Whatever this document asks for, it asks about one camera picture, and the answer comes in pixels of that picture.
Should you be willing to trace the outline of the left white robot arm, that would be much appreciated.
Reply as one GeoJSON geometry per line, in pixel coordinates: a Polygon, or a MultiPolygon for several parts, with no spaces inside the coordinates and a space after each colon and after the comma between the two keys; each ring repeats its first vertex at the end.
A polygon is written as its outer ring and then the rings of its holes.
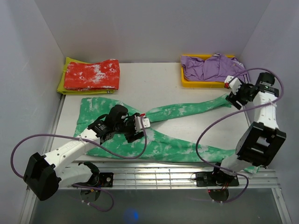
{"type": "Polygon", "coordinates": [[[139,140],[146,136],[145,129],[148,127],[150,120],[145,114],[129,115],[126,107],[115,105],[108,114],[99,116],[77,137],[71,137],[68,143],[44,155],[33,154],[23,180],[41,201],[52,197],[59,188],[74,184],[97,187],[102,181],[100,171],[94,164],[84,162],[76,167],[69,165],[116,134],[124,135],[128,143],[139,140]]]}

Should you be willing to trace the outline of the green tie-dye trousers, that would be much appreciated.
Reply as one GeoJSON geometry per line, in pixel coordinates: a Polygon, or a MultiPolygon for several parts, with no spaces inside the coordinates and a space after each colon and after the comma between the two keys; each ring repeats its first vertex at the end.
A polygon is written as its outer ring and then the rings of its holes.
{"type": "MultiPolygon", "coordinates": [[[[126,107],[130,115],[139,112],[119,100],[103,97],[84,98],[80,103],[74,136],[82,133],[100,115],[109,113],[115,105],[126,107]]],[[[231,107],[231,104],[226,101],[226,95],[200,103],[182,103],[156,107],[147,111],[146,116],[151,123],[154,123],[205,113],[220,107],[231,107]]],[[[235,153],[233,149],[225,150],[213,146],[196,145],[192,142],[170,137],[152,128],[148,128],[146,134],[146,138],[141,138],[132,143],[128,143],[123,135],[117,134],[112,140],[103,143],[103,146],[118,155],[128,157],[137,156],[142,149],[145,149],[140,157],[141,159],[165,162],[199,162],[200,157],[209,162],[220,162],[235,153]]]]}

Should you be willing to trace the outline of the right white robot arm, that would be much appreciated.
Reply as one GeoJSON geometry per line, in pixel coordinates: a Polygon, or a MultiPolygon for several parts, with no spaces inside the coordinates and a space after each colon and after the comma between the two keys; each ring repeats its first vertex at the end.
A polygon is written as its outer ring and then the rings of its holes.
{"type": "Polygon", "coordinates": [[[225,87],[231,89],[226,97],[228,102],[238,110],[248,102],[257,108],[254,121],[237,143],[235,153],[218,163],[211,173],[214,184],[230,184],[237,172],[249,166],[268,166],[286,140],[286,133],[280,131],[276,121],[274,101],[279,97],[279,90],[274,83],[274,75],[268,72],[260,73],[255,84],[233,76],[225,79],[225,87]]]}

